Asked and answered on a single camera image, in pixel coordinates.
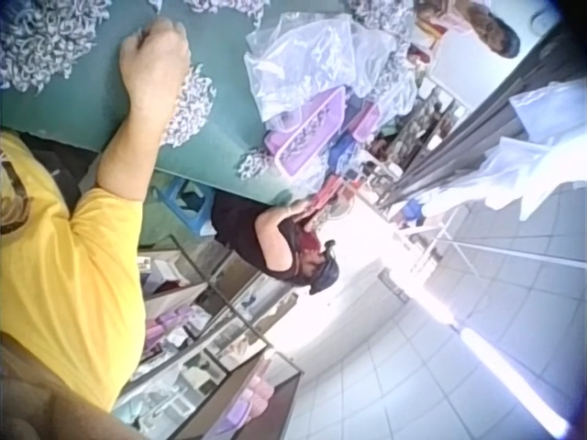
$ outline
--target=woman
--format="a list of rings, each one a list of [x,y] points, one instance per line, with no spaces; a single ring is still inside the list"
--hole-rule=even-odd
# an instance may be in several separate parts
[[[491,0],[425,0],[416,6],[419,19],[459,33],[475,32],[493,52],[515,58],[520,38],[504,21],[492,14]]]
[[[212,207],[216,241],[233,249],[251,266],[276,280],[311,286],[321,292],[338,279],[334,241],[321,244],[300,222],[308,202],[268,206],[228,192],[217,192]]]

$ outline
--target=blue stool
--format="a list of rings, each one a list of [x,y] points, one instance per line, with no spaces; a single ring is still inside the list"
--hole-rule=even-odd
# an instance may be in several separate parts
[[[188,184],[194,187],[194,191],[186,191]],[[155,192],[157,198],[194,234],[206,237],[216,233],[210,220],[215,195],[212,188],[182,177],[174,177],[167,188],[163,191],[155,188]]]

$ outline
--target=blue container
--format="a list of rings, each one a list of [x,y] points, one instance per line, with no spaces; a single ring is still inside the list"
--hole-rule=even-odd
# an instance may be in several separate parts
[[[328,167],[337,175],[343,175],[349,168],[350,160],[353,158],[358,147],[357,141],[349,132],[340,137],[328,152]]]

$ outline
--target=purple tray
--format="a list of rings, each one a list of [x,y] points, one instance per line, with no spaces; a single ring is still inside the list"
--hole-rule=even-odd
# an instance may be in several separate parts
[[[328,107],[326,120],[316,133],[310,137],[304,146],[304,151],[290,159],[283,158],[282,154],[294,141],[294,138],[316,117],[323,108]],[[270,132],[265,137],[267,149],[275,156],[275,165],[287,177],[295,177],[304,165],[313,159],[327,142],[340,130],[345,117],[345,88],[337,87],[322,92],[312,101],[302,107],[302,124],[290,132]]]

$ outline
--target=hand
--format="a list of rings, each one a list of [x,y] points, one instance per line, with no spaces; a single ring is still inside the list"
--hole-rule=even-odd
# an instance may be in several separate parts
[[[311,203],[307,200],[298,200],[290,205],[290,215],[299,215],[310,207]]]
[[[120,73],[130,99],[131,121],[161,137],[172,118],[190,66],[190,48],[181,23],[158,18],[120,48]]]

